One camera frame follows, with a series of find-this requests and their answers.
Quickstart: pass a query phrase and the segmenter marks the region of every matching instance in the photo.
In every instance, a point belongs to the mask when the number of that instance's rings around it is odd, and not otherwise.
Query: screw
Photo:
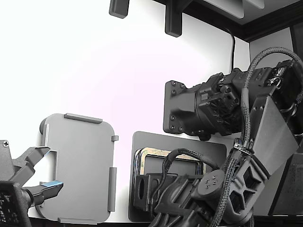
[[[233,100],[233,104],[237,104],[239,102],[239,99],[238,98],[235,98],[235,100]]]
[[[232,89],[229,87],[226,89],[225,93],[230,93],[232,91]]]
[[[9,147],[9,142],[8,142],[7,140],[5,140],[5,141],[3,142],[3,146],[4,146],[5,148],[8,148],[8,147]]]

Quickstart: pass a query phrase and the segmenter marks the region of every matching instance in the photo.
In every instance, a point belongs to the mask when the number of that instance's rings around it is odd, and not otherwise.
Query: white wall
[[[285,28],[281,31],[264,36],[260,39],[252,41],[250,43],[250,59],[253,60],[261,51],[269,47],[281,46],[291,51],[293,49],[292,36],[290,34],[290,28]],[[264,58],[257,66],[258,69],[264,67],[275,67],[280,61],[289,60],[285,54],[274,53]]]
[[[188,15],[183,35],[164,33],[165,7],[131,0],[128,17],[109,15],[110,0],[0,1],[0,139],[13,158],[40,145],[40,122],[53,113],[102,118],[120,141],[116,212],[128,222],[132,135],[161,133],[164,85],[191,87],[230,71],[230,35]],[[247,70],[248,43],[237,39],[235,66]],[[213,141],[232,144],[231,140]],[[50,160],[26,184],[51,181]],[[37,217],[31,209],[30,216]]]

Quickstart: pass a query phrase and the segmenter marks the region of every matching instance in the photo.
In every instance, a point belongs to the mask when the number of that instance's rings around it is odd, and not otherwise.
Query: gray plastic tray
[[[116,168],[110,124],[74,114],[53,114],[40,126],[42,145],[56,152],[54,180],[64,183],[37,211],[46,219],[71,224],[102,223],[115,211]]]
[[[129,191],[129,207],[128,207],[128,218],[132,222],[148,222],[150,221],[149,213],[134,207],[134,187],[133,187],[133,176],[134,176],[134,156],[136,151],[143,148],[156,148],[161,150],[172,151],[177,148],[186,148],[194,150],[203,155],[208,156],[221,166],[226,160],[226,146],[224,144],[204,142],[198,140],[184,139],[175,136],[159,135],[149,132],[138,131],[133,136],[133,150],[132,150],[132,166],[131,166],[131,181]],[[159,158],[150,158],[150,163],[147,164],[148,169],[146,172],[159,173]],[[183,162],[186,168],[178,168],[178,165],[171,166],[170,172],[173,173],[178,171],[178,174],[193,174],[194,170],[190,167],[189,163]]]

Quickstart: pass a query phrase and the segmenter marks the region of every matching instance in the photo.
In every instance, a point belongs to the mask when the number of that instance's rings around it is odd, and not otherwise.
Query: black mounting bracket
[[[167,0],[165,33],[174,37],[182,35],[182,13],[193,0]]]
[[[128,6],[129,0],[110,0],[109,14],[123,19],[128,14]]]

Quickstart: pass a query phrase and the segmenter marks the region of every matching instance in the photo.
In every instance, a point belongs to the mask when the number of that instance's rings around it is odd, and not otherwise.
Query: gray tablet holder
[[[53,114],[40,125],[42,145],[55,152],[54,180],[64,183],[37,211],[46,219],[96,225],[115,211],[114,142],[118,136],[102,119]]]

